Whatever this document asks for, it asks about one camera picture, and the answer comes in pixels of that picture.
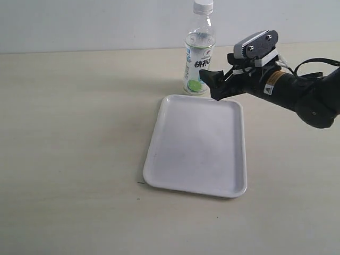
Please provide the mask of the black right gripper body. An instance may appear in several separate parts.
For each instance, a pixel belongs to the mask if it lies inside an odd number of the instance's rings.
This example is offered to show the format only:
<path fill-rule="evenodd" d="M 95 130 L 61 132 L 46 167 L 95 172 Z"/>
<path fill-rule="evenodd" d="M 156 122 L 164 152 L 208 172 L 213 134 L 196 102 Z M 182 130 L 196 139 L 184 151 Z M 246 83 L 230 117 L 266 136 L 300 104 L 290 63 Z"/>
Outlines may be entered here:
<path fill-rule="evenodd" d="M 233 66 L 233 74 L 228 78 L 230 85 L 235 86 L 237 91 L 257 95 L 263 93 L 263 89 L 269 77 L 281 67 L 277 65 L 278 54 L 267 54 L 263 58 L 235 58 L 233 53 L 227 54 L 227 61 Z"/>

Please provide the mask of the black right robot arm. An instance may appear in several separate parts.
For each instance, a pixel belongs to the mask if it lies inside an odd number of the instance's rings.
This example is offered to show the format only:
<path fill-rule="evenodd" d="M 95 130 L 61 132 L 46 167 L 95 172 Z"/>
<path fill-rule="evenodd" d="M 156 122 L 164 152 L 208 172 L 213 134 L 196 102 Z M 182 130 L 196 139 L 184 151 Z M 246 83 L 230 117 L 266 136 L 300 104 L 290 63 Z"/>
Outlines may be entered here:
<path fill-rule="evenodd" d="M 200 79 L 209 87 L 212 99 L 250 94 L 295 112 L 308 125 L 325 129 L 339 115 L 339 69 L 299 76 L 279 56 L 264 66 L 256 58 L 227 56 L 232 68 L 223 71 L 200 70 Z"/>

